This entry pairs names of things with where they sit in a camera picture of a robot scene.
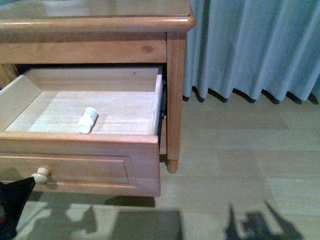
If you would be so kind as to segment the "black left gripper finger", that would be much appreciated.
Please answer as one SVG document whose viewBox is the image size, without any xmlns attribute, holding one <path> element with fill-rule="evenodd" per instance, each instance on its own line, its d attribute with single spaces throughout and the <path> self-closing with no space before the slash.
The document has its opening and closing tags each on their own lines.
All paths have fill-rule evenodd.
<svg viewBox="0 0 320 240">
<path fill-rule="evenodd" d="M 36 185 L 33 177 L 0 183 L 0 239 L 12 240 L 23 209 Z"/>
</svg>

